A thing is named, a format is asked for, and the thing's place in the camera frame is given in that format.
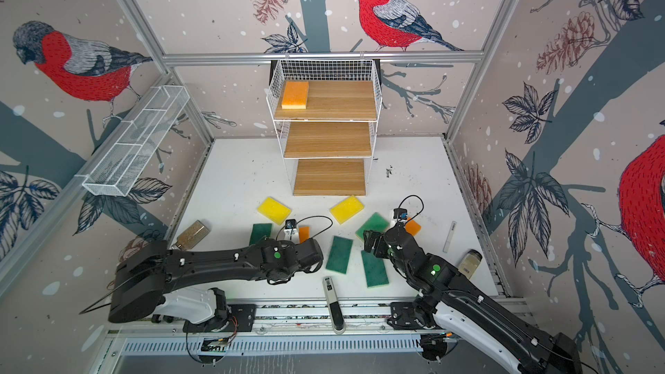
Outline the orange sponge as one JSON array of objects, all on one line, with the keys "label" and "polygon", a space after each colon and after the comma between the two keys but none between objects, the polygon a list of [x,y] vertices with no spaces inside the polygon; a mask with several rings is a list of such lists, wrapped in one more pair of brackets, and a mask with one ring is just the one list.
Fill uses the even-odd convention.
[{"label": "orange sponge", "polygon": [[310,227],[309,226],[300,226],[299,230],[299,242],[306,242],[310,238]]},{"label": "orange sponge", "polygon": [[409,219],[405,223],[405,229],[409,234],[415,237],[422,230],[422,226],[419,223],[417,223],[415,220]]},{"label": "orange sponge", "polygon": [[287,81],[283,90],[281,107],[284,110],[304,110],[308,104],[308,81]]}]

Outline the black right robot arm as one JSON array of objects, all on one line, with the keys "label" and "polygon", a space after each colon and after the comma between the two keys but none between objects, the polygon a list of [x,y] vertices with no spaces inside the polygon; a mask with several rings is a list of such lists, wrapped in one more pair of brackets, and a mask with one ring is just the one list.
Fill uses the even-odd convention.
[{"label": "black right robot arm", "polygon": [[425,252],[403,223],[366,230],[365,251],[389,260],[417,290],[414,313],[423,328],[440,327],[467,340],[510,373],[581,373],[572,339],[552,336],[481,292],[454,265]]}]

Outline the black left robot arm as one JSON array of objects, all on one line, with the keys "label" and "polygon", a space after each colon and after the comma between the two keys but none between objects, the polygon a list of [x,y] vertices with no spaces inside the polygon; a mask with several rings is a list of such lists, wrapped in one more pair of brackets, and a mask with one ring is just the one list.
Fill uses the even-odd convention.
[{"label": "black left robot arm", "polygon": [[313,239],[301,244],[263,239],[241,249],[194,252],[169,249],[165,241],[153,242],[116,268],[108,320],[122,324],[153,313],[167,315],[162,307],[178,306],[176,292],[201,284],[287,283],[298,272],[317,272],[323,261],[320,245]]}]

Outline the light green sponge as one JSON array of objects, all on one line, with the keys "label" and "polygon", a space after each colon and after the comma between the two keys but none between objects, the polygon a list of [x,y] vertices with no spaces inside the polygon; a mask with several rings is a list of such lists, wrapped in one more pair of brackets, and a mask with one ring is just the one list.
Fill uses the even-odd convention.
[{"label": "light green sponge", "polygon": [[373,213],[355,232],[358,239],[361,242],[364,240],[364,233],[367,230],[377,231],[379,233],[384,233],[390,227],[390,223],[387,219],[381,216],[379,213]]}]

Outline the dark green sponge right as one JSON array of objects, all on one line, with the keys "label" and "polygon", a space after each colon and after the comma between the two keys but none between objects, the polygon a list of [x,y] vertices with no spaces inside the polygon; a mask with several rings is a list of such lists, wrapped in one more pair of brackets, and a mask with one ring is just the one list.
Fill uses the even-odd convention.
[{"label": "dark green sponge right", "polygon": [[368,288],[386,286],[390,283],[383,259],[365,251],[361,251],[361,258]]}]

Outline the dark green sponge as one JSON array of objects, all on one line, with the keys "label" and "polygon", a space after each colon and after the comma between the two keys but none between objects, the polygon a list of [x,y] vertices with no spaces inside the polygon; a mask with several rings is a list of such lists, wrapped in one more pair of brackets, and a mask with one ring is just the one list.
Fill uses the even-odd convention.
[{"label": "dark green sponge", "polygon": [[344,237],[334,237],[328,255],[326,270],[345,275],[347,273],[353,241]]},{"label": "dark green sponge", "polygon": [[365,251],[361,251],[361,258],[368,288],[386,286],[390,283],[383,259]]},{"label": "dark green sponge", "polygon": [[254,223],[249,239],[249,245],[255,245],[264,239],[270,239],[273,223]]}]

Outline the dark green sponge left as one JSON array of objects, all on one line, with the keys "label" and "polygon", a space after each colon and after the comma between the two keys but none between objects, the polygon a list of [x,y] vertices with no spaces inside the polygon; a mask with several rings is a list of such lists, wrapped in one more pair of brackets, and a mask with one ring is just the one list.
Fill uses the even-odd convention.
[{"label": "dark green sponge left", "polygon": [[264,239],[270,239],[273,223],[254,223],[249,239],[249,245],[255,245]]}]

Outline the dark green sponge middle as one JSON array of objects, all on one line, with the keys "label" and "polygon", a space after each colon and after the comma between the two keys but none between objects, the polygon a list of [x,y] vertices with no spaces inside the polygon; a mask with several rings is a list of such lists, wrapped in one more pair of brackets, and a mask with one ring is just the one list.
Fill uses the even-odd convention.
[{"label": "dark green sponge middle", "polygon": [[347,273],[353,241],[344,237],[334,237],[328,255],[326,270],[345,275]]}]

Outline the yellow sponge right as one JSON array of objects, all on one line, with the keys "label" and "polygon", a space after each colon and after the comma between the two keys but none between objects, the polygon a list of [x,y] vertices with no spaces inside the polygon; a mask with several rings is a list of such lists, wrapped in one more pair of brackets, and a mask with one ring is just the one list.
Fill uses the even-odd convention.
[{"label": "yellow sponge right", "polygon": [[362,202],[355,196],[347,197],[330,209],[330,213],[339,224],[346,223],[365,209]]}]

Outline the yellow sponge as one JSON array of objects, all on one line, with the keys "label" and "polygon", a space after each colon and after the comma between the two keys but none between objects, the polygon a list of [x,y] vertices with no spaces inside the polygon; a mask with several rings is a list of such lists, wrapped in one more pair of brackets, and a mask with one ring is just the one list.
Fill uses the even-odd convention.
[{"label": "yellow sponge", "polygon": [[282,225],[290,216],[292,210],[275,200],[273,197],[267,197],[257,208],[257,211],[268,218],[271,222]]},{"label": "yellow sponge", "polygon": [[346,223],[365,209],[362,202],[355,196],[347,197],[330,209],[330,213],[339,224]]}]

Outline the yellow sponge left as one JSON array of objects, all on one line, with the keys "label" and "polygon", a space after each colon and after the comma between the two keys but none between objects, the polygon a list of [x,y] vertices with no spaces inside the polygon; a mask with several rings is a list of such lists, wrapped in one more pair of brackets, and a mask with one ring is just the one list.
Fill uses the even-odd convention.
[{"label": "yellow sponge left", "polygon": [[267,197],[257,208],[257,211],[268,218],[271,222],[282,225],[290,216],[292,210],[275,200],[273,197]]}]

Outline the white black handheld scanner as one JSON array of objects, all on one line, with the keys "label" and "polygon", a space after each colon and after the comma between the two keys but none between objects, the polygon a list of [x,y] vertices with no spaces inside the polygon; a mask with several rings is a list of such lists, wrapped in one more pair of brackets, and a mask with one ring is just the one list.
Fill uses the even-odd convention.
[{"label": "white black handheld scanner", "polygon": [[327,301],[327,308],[332,321],[332,328],[336,334],[343,334],[346,330],[346,323],[334,288],[333,279],[330,276],[324,277],[322,284]]}]

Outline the glass spice jar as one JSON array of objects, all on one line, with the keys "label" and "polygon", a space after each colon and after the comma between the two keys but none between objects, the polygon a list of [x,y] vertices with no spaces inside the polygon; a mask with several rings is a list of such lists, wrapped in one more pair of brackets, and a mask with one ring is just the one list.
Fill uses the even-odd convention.
[{"label": "glass spice jar", "polygon": [[197,220],[176,238],[173,247],[182,251],[191,250],[206,238],[209,233],[210,229]]}]

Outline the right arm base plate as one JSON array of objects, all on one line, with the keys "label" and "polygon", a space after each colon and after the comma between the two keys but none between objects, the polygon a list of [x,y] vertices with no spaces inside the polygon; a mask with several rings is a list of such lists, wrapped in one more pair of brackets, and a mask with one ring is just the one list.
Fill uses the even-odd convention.
[{"label": "right arm base plate", "polygon": [[391,313],[386,323],[394,330],[415,331],[426,329],[422,318],[423,308],[413,302],[394,301],[390,304]]}]

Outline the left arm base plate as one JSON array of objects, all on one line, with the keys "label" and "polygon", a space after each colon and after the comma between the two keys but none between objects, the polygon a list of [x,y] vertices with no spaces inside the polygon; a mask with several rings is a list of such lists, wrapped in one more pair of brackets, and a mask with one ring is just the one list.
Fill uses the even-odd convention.
[{"label": "left arm base plate", "polygon": [[256,317],[255,304],[231,304],[217,310],[210,320],[200,324],[184,323],[186,333],[251,332]]}]

